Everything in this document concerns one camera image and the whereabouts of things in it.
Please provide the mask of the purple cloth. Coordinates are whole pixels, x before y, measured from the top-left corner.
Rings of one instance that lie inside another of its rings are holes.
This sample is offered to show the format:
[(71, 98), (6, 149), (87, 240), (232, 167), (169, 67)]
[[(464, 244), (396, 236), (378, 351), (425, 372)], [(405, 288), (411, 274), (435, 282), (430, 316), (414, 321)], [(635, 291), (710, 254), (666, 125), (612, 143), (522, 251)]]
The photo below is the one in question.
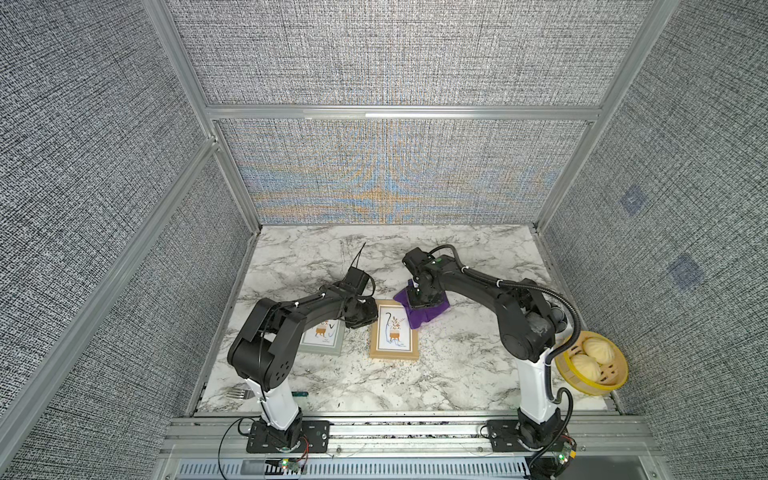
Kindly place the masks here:
[(437, 305), (416, 309), (410, 305), (408, 300), (408, 291), (412, 287), (413, 282), (409, 280), (407, 287), (400, 290), (393, 299), (400, 303), (405, 309), (410, 328), (412, 330), (418, 330), (422, 325), (431, 322), (445, 312), (450, 307), (450, 303), (446, 294), (443, 293)]

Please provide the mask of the light wooden picture frame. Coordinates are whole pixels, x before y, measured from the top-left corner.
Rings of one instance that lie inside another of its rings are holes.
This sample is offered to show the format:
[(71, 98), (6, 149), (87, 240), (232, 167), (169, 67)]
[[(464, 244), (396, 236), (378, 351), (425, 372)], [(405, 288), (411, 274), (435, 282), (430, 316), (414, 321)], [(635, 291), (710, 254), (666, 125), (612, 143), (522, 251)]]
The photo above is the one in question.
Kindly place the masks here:
[(370, 329), (370, 357), (418, 360), (418, 332), (410, 327), (405, 307), (395, 300), (378, 300), (377, 315), (377, 321)]

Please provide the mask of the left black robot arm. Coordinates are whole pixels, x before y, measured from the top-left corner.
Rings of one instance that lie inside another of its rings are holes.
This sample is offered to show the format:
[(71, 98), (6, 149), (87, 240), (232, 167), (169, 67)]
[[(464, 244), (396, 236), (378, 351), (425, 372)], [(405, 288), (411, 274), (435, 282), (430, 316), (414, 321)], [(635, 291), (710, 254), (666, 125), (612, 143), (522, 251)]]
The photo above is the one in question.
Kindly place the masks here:
[(259, 399), (256, 431), (276, 450), (292, 450), (303, 434), (301, 408), (288, 376), (306, 330), (327, 320), (361, 328), (378, 318), (376, 300), (331, 284), (298, 300), (259, 300), (232, 342), (227, 362)]

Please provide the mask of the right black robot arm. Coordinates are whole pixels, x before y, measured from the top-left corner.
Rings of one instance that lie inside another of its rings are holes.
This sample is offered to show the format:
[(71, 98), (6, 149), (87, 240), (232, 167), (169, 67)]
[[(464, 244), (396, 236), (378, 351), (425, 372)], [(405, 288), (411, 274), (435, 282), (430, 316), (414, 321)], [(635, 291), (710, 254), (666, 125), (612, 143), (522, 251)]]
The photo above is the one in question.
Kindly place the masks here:
[(551, 367), (580, 334), (573, 305), (533, 280), (504, 280), (477, 271), (448, 244), (429, 252), (414, 248), (402, 263), (412, 276), (405, 289), (412, 311), (434, 309), (453, 292), (495, 314), (501, 344), (514, 357), (519, 376), (518, 442), (530, 451), (548, 448), (567, 426), (561, 399), (553, 392)]

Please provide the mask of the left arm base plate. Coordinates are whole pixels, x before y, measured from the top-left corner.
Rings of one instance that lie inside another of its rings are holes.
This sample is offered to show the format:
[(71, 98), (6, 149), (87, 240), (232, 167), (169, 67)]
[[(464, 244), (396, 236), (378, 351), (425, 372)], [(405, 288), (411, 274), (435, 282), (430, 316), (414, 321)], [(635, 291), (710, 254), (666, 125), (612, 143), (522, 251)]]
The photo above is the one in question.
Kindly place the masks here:
[(279, 430), (259, 420), (250, 428), (246, 443), (249, 454), (326, 453), (330, 439), (329, 421), (294, 422)]

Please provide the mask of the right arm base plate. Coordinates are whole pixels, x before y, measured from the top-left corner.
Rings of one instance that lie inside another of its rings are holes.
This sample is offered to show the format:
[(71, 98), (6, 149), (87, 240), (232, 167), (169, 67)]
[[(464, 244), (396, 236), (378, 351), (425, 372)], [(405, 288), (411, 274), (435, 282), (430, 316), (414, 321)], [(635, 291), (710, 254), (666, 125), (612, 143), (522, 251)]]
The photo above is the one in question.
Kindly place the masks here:
[(537, 424), (525, 420), (489, 420), (484, 425), (494, 452), (538, 452), (544, 447), (559, 446), (569, 436), (561, 429), (563, 421)]

